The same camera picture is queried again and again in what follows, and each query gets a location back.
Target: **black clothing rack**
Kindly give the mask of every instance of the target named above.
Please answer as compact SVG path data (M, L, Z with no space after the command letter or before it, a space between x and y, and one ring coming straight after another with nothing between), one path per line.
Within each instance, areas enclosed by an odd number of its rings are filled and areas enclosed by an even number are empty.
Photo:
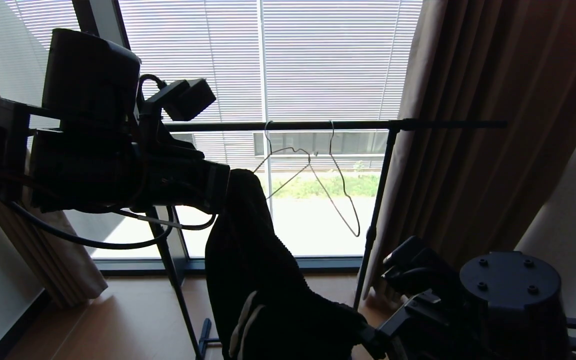
M386 151L384 153L383 165L381 168L381 175L379 177L379 185L377 187L377 194L375 197L374 209L372 211L372 219L370 227L366 231L365 250L363 252L363 259L361 260L361 267L359 268L359 276L354 295L353 308L359 308L359 301L361 299L361 291L364 287L366 280L366 270L368 269L368 259L373 250L373 244L377 237L377 218L384 198L384 187L386 187L386 176L388 174L391 157L393 155L393 148L395 139L400 131L423 130L423 129L492 129L492 128L505 128L506 121L423 121L413 118L406 118L403 120L387 120L387 121L269 121L263 122L166 122L166 129L171 133L180 132L263 132L263 131L308 131L308 130L388 130L388 137L386 140ZM157 211L152 208L146 213L149 217L158 217ZM160 235L163 228L157 224L150 224L150 228L154 236ZM180 233L181 244L174 243L169 239L165 243L158 244L158 250L161 255L161 260L166 269L167 276L170 284L174 288L174 293L181 308L183 321L190 335L190 342L195 353L196 360L204 360L206 356L206 349L208 344L217 344L220 342L217 338L210 338L210 330L212 323L210 319L206 318L203 321L201 334L199 340L195 335L195 331L190 319L190 313L186 306L181 285L185 276L186 264L188 263L188 249L186 248L183 233Z

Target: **green grass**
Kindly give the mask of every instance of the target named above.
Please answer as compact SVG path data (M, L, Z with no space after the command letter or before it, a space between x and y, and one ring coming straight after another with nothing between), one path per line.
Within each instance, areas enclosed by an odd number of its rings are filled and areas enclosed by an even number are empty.
M290 177L274 178L272 180L272 189L279 189L289 178ZM319 179L326 187L330 196L344 196L343 183L338 173L334 174L334 176L322 174L319 175ZM374 196L377 195L377 186L379 185L378 174L352 174L344 176L344 179L346 192L350 196L374 198ZM262 185L265 190L266 184L263 181ZM290 199L325 198L326 193L316 178L297 177L293 178L291 182L277 191L273 197Z

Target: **brown tile floor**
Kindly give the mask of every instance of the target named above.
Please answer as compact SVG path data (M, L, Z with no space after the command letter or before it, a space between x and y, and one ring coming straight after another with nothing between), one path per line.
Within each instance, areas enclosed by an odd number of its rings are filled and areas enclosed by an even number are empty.
M354 275L309 275L311 289L350 304ZM109 288L87 305L69 310L48 308L11 351L7 360L193 360L177 298L167 278L110 278ZM206 281L183 283L195 333L212 319ZM385 314L361 310L377 326ZM213 327L211 336L217 333ZM220 348L208 349L206 360L220 360ZM354 360L370 360L361 346Z

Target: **brown curtain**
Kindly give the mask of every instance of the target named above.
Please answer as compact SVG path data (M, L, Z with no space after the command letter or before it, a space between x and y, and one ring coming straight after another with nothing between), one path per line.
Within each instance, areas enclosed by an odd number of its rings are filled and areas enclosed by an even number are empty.
M64 212L30 211L44 222L74 233ZM59 306L65 308L94 299L108 287L83 246L38 230L2 203L0 227Z
M425 1L399 117L509 126L398 135L364 299L411 235L455 269L521 239L576 146L576 1Z

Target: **garment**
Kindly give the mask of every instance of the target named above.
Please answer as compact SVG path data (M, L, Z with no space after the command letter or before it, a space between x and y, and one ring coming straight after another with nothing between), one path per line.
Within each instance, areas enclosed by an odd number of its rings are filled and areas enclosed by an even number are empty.
M206 242L205 269L225 360L348 360L360 342L357 332L366 319L310 290L275 235L261 183L249 170L230 173L226 207ZM231 337L239 339L238 350L245 342L232 357Z

